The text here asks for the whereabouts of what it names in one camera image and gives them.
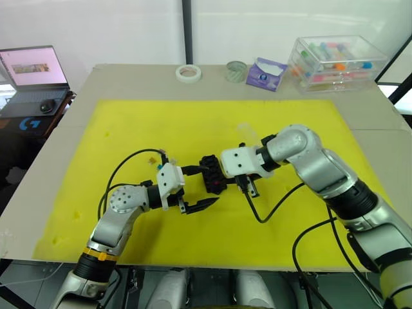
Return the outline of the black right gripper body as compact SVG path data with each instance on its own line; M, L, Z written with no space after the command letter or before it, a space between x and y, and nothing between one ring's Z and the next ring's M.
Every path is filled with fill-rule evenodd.
M236 177L236 183L245 196L256 198L259 196L255 181L260 179L258 174L241 174Z

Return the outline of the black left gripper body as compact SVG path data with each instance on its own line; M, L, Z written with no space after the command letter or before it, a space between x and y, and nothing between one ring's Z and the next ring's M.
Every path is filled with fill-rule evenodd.
M183 200L184 193L184 189L181 188L178 192L170 194L167 197L168 206L177 206L180 210L185 210L185 202Z

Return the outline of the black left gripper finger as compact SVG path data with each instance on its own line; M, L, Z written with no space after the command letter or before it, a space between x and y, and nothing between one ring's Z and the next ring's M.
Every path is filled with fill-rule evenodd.
M183 175L192 176L199 173L204 173L209 170L208 167L202 165L187 165L181 167Z
M179 208L183 214L193 214L195 212L200 212L211 206L213 203L217 202L219 198L206 198L204 200L197 201L194 205L189 205L183 200L179 201Z

